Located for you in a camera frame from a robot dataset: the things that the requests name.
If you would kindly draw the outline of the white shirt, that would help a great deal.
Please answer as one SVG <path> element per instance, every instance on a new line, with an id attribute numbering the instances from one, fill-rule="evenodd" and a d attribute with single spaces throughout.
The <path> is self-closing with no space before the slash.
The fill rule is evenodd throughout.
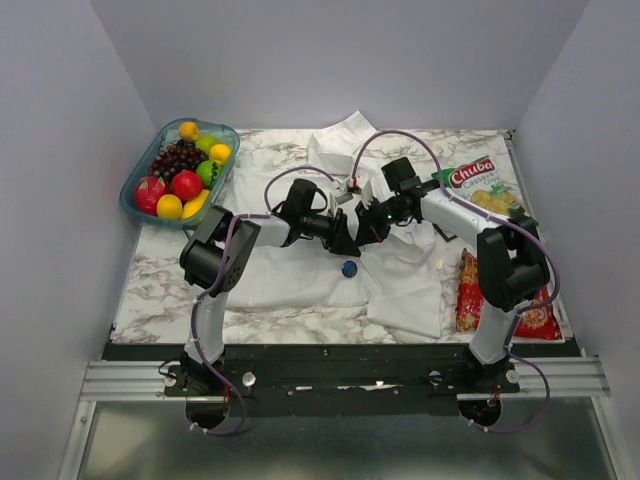
<path id="1" fill-rule="evenodd" d="M 381 172 L 383 160 L 355 159 L 374 132 L 360 112 L 315 132 L 244 130 L 222 204 L 234 213 L 263 213 L 286 198 L 296 179 L 330 194 L 330 179 L 343 179 L 353 169 L 385 200 L 391 192 Z M 441 281 L 435 247 L 435 232 L 427 222 L 393 226 L 383 242 L 361 247 L 357 257 L 332 254 L 317 238 L 299 239 L 286 248 L 258 247 L 227 305 L 251 313 L 361 307 L 373 324 L 437 339 Z"/>

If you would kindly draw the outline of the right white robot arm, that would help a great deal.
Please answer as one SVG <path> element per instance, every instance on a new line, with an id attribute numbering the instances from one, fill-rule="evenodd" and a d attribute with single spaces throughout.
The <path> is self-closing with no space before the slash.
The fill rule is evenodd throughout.
<path id="1" fill-rule="evenodd" d="M 446 188 L 442 180 L 423 181 L 405 157 L 385 165 L 382 173 L 392 196 L 380 201 L 370 183 L 361 187 L 355 207 L 356 242 L 380 243 L 393 225 L 414 220 L 437 225 L 473 247 L 485 305 L 469 344 L 475 358 L 459 371 L 467 389 L 483 391 L 496 380 L 494 364 L 507 356 L 516 318 L 550 280 L 535 222 L 480 208 Z"/>

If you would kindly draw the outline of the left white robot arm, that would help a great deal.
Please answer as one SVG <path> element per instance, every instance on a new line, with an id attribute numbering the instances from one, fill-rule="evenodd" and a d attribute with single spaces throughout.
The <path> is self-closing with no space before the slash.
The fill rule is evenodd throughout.
<path id="1" fill-rule="evenodd" d="M 283 202 L 267 214 L 235 215 L 213 207 L 183 248 L 179 264 L 187 283 L 197 290 L 185 354 L 196 361 L 187 382 L 201 395 L 214 393 L 222 372 L 214 363 L 224 352 L 223 324 L 229 292 L 239 282 L 254 249 L 287 248 L 300 239 L 318 239 L 324 250 L 340 256 L 361 255 L 338 209 L 325 214 L 313 206 L 326 195 L 309 180 L 296 179 Z"/>

